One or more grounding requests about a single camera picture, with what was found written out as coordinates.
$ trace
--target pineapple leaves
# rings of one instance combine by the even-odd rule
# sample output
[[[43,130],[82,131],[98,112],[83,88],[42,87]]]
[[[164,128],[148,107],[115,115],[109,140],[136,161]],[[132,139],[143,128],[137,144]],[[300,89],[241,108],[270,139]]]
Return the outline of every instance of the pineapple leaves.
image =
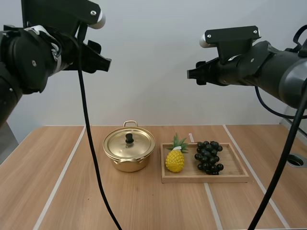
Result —
[[[177,147],[177,146],[181,146],[181,152],[182,153],[187,153],[187,147],[188,147],[188,143],[184,143],[184,141],[186,140],[187,138],[184,138],[182,140],[179,140],[179,136],[178,134],[176,133],[174,135],[174,141],[173,141],[173,146],[172,147],[169,147],[167,148],[168,150],[173,150],[174,147]]]
[[[184,138],[182,139],[180,142],[179,142],[179,145],[182,147],[182,144],[184,143],[184,141],[186,140],[187,138]]]

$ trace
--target wooden table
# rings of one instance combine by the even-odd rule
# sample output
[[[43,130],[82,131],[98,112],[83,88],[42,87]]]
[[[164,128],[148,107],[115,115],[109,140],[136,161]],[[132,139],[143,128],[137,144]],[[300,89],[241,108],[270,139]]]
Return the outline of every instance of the wooden table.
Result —
[[[268,187],[288,130],[282,125],[145,126],[156,139],[139,172],[113,168],[103,140],[117,127],[92,135],[109,204],[124,230],[246,229]],[[160,143],[172,136],[230,142],[251,176],[249,183],[162,184]],[[82,126],[33,131],[0,166],[0,229],[115,230],[101,198]],[[307,157],[295,140],[293,152]],[[307,168],[286,165],[258,229],[307,227]]]

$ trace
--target wooden tray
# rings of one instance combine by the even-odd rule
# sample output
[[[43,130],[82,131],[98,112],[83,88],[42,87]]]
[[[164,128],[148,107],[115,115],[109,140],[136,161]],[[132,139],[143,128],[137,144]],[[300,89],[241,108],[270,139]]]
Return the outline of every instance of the wooden tray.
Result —
[[[167,148],[172,143],[161,144],[161,166],[162,166],[162,183],[245,183],[249,181],[249,175],[246,172],[242,162],[237,156],[234,148],[230,143],[220,143],[223,151],[217,155],[220,157],[219,163],[224,165],[224,170],[219,175],[207,175],[197,169],[200,163],[194,158],[197,153],[197,143],[190,143],[188,153],[184,155],[184,168],[181,172],[171,172],[165,165],[165,160],[170,152]]]

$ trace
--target toy fruit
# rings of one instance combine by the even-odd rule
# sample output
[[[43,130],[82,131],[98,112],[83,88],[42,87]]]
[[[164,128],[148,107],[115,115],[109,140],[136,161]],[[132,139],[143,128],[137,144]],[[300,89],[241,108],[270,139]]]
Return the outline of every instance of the toy fruit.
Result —
[[[202,164],[202,168],[203,169],[209,169],[209,167],[210,167],[210,164],[209,163],[207,163],[207,162],[205,162],[204,164]]]
[[[205,163],[205,162],[208,161],[208,157],[202,156],[202,157],[200,158],[200,161],[201,161],[201,163]]]
[[[211,155],[215,157],[215,156],[217,155],[217,150],[216,150],[216,149],[213,149],[213,150],[211,151]]]
[[[212,150],[213,150],[213,147],[212,147],[212,145],[207,145],[206,147],[205,147],[205,149],[207,150],[207,151],[209,151],[209,152],[211,152]]]
[[[205,173],[207,173],[208,175],[211,175],[212,172],[211,172],[210,169],[206,169],[206,170],[205,170]]]
[[[217,166],[216,166],[215,164],[211,166],[211,171],[212,171],[212,172],[217,171]]]
[[[202,149],[202,148],[203,148],[203,143],[202,143],[202,142],[197,142],[197,147],[198,147],[199,149]]]
[[[219,145],[219,147],[217,147],[216,149],[218,152],[221,152],[223,150],[223,147]]]
[[[217,143],[216,141],[212,141],[210,144],[214,149],[217,149],[219,147],[219,143]]]
[[[201,164],[197,165],[197,168],[208,175],[219,175],[219,171],[224,169],[222,164],[217,164],[220,161],[220,157],[217,156],[218,152],[221,152],[223,147],[216,141],[204,141],[197,142],[197,152],[195,159],[200,161]]]
[[[179,140],[178,134],[174,135],[174,144],[172,147],[168,148],[171,150],[166,157],[166,167],[169,171],[174,173],[180,172],[184,167],[184,156],[183,153],[187,151],[187,143],[184,143],[186,139]]]
[[[194,158],[199,161],[201,159],[201,154],[200,153],[196,153],[194,155]]]
[[[217,166],[218,171],[221,171],[224,169],[224,166],[222,164],[217,164],[216,166]]]
[[[198,168],[199,170],[202,170],[202,164],[198,164],[198,165],[197,165],[197,168]]]
[[[209,161],[208,161],[211,165],[216,163],[215,157],[210,157]]]

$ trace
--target lid knob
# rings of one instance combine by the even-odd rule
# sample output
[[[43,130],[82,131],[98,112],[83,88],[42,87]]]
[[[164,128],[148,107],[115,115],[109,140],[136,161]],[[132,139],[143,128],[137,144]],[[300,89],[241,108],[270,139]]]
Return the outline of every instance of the lid knob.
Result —
[[[126,134],[126,143],[132,144],[133,142],[134,142],[134,139],[132,138],[132,133],[127,133]]]

